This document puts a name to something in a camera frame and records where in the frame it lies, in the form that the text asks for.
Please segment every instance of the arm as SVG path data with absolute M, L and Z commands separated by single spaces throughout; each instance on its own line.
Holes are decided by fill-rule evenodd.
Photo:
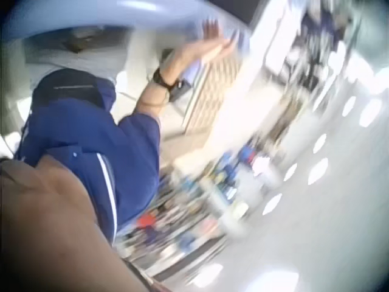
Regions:
M 160 74 L 166 84 L 173 85 L 181 73 L 196 60 L 201 60 L 203 64 L 208 63 L 223 58 L 234 50 L 236 35 L 231 40 L 225 40 L 217 21 L 204 23 L 203 31 L 203 40 L 184 45 L 162 65 Z M 165 88 L 149 82 L 137 102 L 136 111 L 158 117 L 168 98 Z
M 17 275 L 23 291 L 148 292 L 91 218 L 49 192 L 33 168 L 3 165 L 2 268 Z
M 186 67 L 183 58 L 179 54 L 174 54 L 172 59 L 161 67 L 160 74 L 166 84 L 173 85 Z M 150 81 L 140 95 L 135 110 L 156 118 L 167 104 L 168 99 L 167 89 Z

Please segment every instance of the person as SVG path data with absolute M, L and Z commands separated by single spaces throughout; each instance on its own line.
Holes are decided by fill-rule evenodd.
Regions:
M 193 62 L 234 50 L 216 22 L 204 36 L 174 51 L 118 125 L 107 80 L 60 69 L 40 81 L 15 159 L 0 164 L 8 281 L 26 291 L 147 291 L 111 245 L 156 193 L 169 90 Z

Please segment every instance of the bare skin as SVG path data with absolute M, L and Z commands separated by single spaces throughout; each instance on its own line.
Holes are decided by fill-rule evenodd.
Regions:
M 162 77 L 173 84 L 194 60 L 212 60 L 231 46 L 222 38 L 188 44 Z M 151 83 L 140 100 L 161 104 L 165 98 L 166 90 Z M 156 117 L 162 107 L 139 102 L 136 110 Z M 36 168 L 3 162 L 0 192 L 1 264 L 22 279 L 22 291 L 147 291 L 100 231 L 84 185 L 53 157 L 43 156 Z

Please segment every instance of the blue item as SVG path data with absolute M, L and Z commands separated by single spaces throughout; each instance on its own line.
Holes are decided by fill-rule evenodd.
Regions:
M 109 112 L 77 99 L 60 99 L 30 115 L 15 158 L 36 166 L 45 154 L 84 184 L 106 238 L 141 214 L 159 176 L 160 129 L 135 113 L 117 126 Z
M 81 26 L 124 26 L 196 34 L 203 20 L 222 20 L 225 33 L 239 31 L 249 42 L 245 24 L 225 11 L 197 0 L 24 0 L 11 11 L 2 29 L 3 40 Z
M 248 163 L 248 161 L 250 160 L 250 158 L 253 155 L 253 152 L 255 152 L 255 150 L 253 148 L 251 148 L 249 145 L 243 146 L 242 149 L 240 149 L 240 151 L 238 153 L 239 161 L 241 161 L 243 163 Z

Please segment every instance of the ceiling light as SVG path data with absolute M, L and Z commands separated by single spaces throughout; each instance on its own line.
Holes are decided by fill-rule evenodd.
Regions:
M 350 113 L 350 111 L 354 108 L 356 99 L 357 98 L 355 96 L 352 96 L 347 100 L 342 112 L 343 117 L 347 116 Z
M 18 108 L 19 114 L 24 122 L 26 122 L 29 117 L 31 103 L 32 103 L 31 97 L 18 100 L 16 103 L 16 107 Z
M 266 204 L 265 209 L 263 210 L 262 215 L 266 215 L 266 214 L 272 212 L 272 211 L 274 210 L 274 208 L 276 208 L 276 206 L 277 206 L 278 203 L 280 202 L 281 197 L 282 197 L 282 193 L 279 193 L 277 196 L 275 196 L 274 198 L 272 198 L 272 199 Z
M 294 165 L 292 165 L 286 172 L 285 174 L 285 177 L 284 177 L 284 181 L 287 181 L 289 178 L 292 177 L 292 175 L 294 174 L 294 172 L 296 171 L 296 168 L 297 168 L 297 163 L 295 163 Z
M 246 212 L 249 210 L 249 205 L 247 205 L 245 202 L 239 202 L 236 204 L 235 208 L 232 210 L 232 216 L 239 220 L 246 214 Z
M 298 273 L 276 271 L 264 273 L 252 283 L 246 292 L 294 292 L 298 282 Z
M 314 149 L 313 149 L 313 152 L 314 154 L 316 154 L 320 149 L 322 149 L 322 147 L 324 146 L 324 143 L 326 142 L 326 138 L 327 138 L 327 135 L 326 134 L 322 134 L 316 141 L 315 145 L 314 145 Z
M 389 68 L 381 69 L 369 86 L 371 94 L 381 94 L 389 87 Z
M 9 149 L 15 153 L 19 147 L 21 136 L 19 132 L 12 132 L 4 137 L 5 143 L 7 143 Z
M 200 273 L 191 281 L 191 283 L 199 288 L 204 288 L 216 279 L 222 269 L 223 266 L 218 263 L 206 266 L 201 269 Z
M 368 127 L 379 114 L 381 107 L 381 100 L 370 100 L 369 104 L 363 109 L 362 113 L 360 114 L 359 125 L 364 128 Z
M 309 172 L 308 185 L 311 185 L 314 182 L 316 182 L 318 179 L 320 179 L 326 173 L 327 167 L 328 167 L 328 158 L 323 158 L 322 160 L 319 161 L 318 164 L 313 166 L 311 172 Z
M 117 92 L 128 92 L 128 78 L 126 71 L 120 71 L 117 74 L 115 89 Z

